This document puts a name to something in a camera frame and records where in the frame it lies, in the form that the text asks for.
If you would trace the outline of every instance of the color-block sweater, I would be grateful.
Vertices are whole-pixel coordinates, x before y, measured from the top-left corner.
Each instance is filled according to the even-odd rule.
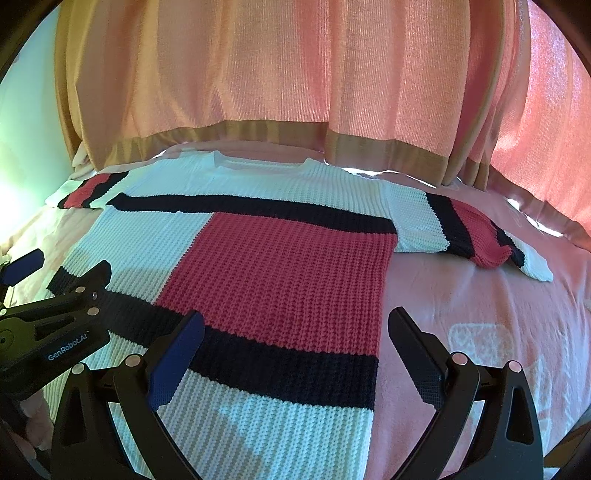
[[[311,159],[184,153],[98,174],[59,206],[104,209],[48,286],[59,294],[111,263],[101,305],[111,342],[91,368],[145,352],[189,310],[204,315],[202,346],[158,413],[206,480],[363,478],[393,252],[510,261],[552,279],[530,246],[469,205]],[[65,378],[46,388],[52,407]]]

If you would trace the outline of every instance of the red knit panel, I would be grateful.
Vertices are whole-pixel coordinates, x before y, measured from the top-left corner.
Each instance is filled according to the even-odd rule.
[[[156,304],[208,325],[310,352],[376,355],[397,237],[216,213]]]
[[[505,263],[511,256],[511,247],[499,244],[491,220],[467,203],[452,199],[452,205],[472,239],[475,254],[470,260],[484,268],[495,268]]]
[[[70,193],[68,199],[64,203],[64,208],[82,208],[82,202],[84,202],[97,185],[104,183],[109,180],[109,173],[99,173],[94,177],[88,179],[88,181]]]

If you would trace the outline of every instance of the sweater sleeve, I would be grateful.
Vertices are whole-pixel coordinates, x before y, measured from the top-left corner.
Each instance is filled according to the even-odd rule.
[[[483,268],[511,260],[524,274],[552,281],[546,260],[467,203],[384,181],[389,217],[398,234],[396,252],[449,252]]]

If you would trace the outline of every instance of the blue gripper pad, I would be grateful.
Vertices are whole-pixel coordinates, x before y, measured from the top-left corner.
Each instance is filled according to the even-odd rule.
[[[38,248],[8,264],[1,272],[0,283],[15,286],[43,266],[45,256]]]
[[[199,312],[190,312],[187,317],[181,321],[180,331],[176,333],[176,337],[148,379],[147,400],[152,411],[158,410],[158,407],[166,405],[173,399],[185,371],[203,342],[205,335],[203,315]]]

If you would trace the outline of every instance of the wall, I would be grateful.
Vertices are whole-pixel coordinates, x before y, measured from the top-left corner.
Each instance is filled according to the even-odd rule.
[[[0,241],[72,172],[55,94],[57,14],[39,25],[0,83]]]

